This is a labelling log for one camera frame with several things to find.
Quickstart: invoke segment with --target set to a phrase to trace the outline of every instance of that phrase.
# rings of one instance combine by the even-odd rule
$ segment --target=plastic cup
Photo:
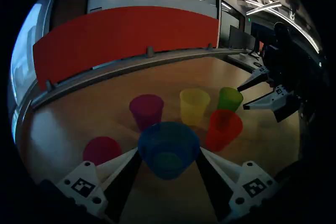
[[[164,102],[156,95],[140,95],[129,104],[129,110],[140,131],[161,122]]]
[[[120,145],[109,137],[92,139],[83,151],[83,161],[93,162],[96,166],[122,154]]]
[[[197,158],[200,141],[188,126],[178,122],[155,124],[140,135],[138,150],[159,178],[175,179]]]
[[[243,130],[242,120],[236,113],[220,109],[212,113],[205,145],[210,151],[220,151]]]
[[[210,103],[210,96],[201,89],[190,88],[180,92],[181,119],[184,124],[197,126]]]
[[[223,87],[219,92],[217,109],[235,112],[243,101],[243,95],[231,87]]]

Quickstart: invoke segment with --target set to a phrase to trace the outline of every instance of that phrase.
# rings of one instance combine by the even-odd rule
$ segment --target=ceiling light
[[[245,1],[247,3],[253,4],[253,5],[258,6],[258,7],[263,6],[261,3],[258,3],[258,2],[252,1],[252,0],[245,0]],[[269,11],[269,12],[273,13],[274,15],[282,18],[283,20],[288,22],[290,25],[292,25],[294,28],[296,28],[308,40],[308,42],[314,47],[316,52],[319,53],[320,49],[318,48],[318,45],[315,43],[314,39],[308,33],[306,33],[306,31],[304,31],[303,28],[301,28],[299,25],[294,23],[291,19],[287,18],[286,16],[284,16],[283,14],[281,14],[280,12],[278,12],[274,9],[268,9],[267,11]]]
[[[227,7],[229,10],[231,9],[230,6],[227,6],[225,3],[222,3],[223,6]]]
[[[282,6],[281,2],[280,1],[276,1],[276,2],[273,2],[273,3],[265,4],[263,6],[255,8],[255,9],[253,9],[251,11],[248,11],[248,12],[246,12],[246,15],[248,16],[248,15],[257,13],[259,11],[264,11],[264,10],[268,10],[270,8],[275,8],[275,7],[280,7],[280,6]]]

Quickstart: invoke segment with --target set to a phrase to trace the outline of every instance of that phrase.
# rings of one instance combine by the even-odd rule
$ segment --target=green plastic cup
[[[237,89],[223,87],[219,92],[217,109],[228,109],[235,112],[243,101],[243,95]]]

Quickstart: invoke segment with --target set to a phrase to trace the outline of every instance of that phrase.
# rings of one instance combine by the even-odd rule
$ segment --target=computer monitor
[[[255,47],[255,38],[231,25],[228,45],[234,49],[253,50]]]

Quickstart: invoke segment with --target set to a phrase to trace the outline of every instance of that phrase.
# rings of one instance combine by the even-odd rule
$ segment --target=yellow plastic cup
[[[183,123],[189,126],[198,126],[210,103],[210,96],[201,89],[190,88],[180,92],[180,101]]]

